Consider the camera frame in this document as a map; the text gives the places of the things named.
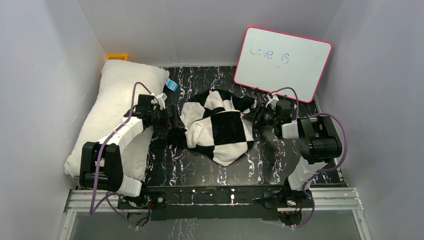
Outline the black white checkered pillowcase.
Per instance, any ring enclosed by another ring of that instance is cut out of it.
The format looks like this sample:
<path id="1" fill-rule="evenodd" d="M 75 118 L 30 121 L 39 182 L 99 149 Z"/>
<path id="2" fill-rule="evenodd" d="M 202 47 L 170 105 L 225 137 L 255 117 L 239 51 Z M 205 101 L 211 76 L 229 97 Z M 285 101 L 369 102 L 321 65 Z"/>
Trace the black white checkered pillowcase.
<path id="1" fill-rule="evenodd" d="M 256 99 L 221 89 L 200 92 L 182 105 L 179 120 L 166 136 L 169 145 L 201 153 L 229 166 L 255 144 L 252 122 L 244 118 Z"/>

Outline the white pillow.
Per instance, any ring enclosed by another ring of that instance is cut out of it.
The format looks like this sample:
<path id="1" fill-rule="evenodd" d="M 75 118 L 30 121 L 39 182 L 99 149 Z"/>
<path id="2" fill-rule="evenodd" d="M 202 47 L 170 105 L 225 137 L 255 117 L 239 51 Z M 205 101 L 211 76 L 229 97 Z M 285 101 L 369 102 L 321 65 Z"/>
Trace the white pillow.
<path id="1" fill-rule="evenodd" d="M 74 178 L 80 174 L 82 147 L 86 142 L 96 142 L 111 133 L 122 123 L 130 109 L 133 90 L 135 94 L 163 92 L 170 73 L 157 66 L 124 60 L 107 60 L 101 70 L 98 96 L 83 123 L 76 144 L 64 164 L 64 172 Z M 135 137 L 121 154 L 123 173 L 143 181 L 147 167 L 149 145 L 153 128 L 149 127 Z"/>

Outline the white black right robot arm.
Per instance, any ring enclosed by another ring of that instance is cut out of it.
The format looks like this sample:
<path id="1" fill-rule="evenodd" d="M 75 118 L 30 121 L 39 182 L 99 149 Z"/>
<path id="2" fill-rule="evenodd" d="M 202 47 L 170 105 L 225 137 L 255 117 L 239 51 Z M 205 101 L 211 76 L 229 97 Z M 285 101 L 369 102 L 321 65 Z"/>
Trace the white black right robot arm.
<path id="1" fill-rule="evenodd" d="M 243 116 L 252 127 L 271 126 L 281 140 L 297 140 L 300 159 L 294 171 L 286 178 L 281 190 L 265 191 L 262 197 L 252 200 L 265 208 L 295 207 L 312 201 L 312 180 L 333 159 L 342 155 L 342 142 L 332 118 L 328 115 L 292 118 L 293 104 L 288 100 L 271 100 L 260 103 L 251 113 Z"/>

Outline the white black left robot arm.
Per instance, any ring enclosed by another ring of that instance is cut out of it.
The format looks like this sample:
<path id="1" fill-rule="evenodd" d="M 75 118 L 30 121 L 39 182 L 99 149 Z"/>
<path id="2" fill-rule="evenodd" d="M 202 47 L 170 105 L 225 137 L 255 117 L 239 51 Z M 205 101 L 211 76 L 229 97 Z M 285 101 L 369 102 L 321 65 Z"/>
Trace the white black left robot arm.
<path id="1" fill-rule="evenodd" d="M 182 127 L 178 107 L 165 106 L 164 93 L 139 94 L 137 103 L 124 114 L 122 123 L 97 142 L 86 142 L 81 151 L 79 183 L 92 190 L 105 190 L 123 196 L 135 208 L 144 208 L 150 197 L 140 180 L 124 173 L 122 153 L 147 128 L 166 133 Z"/>

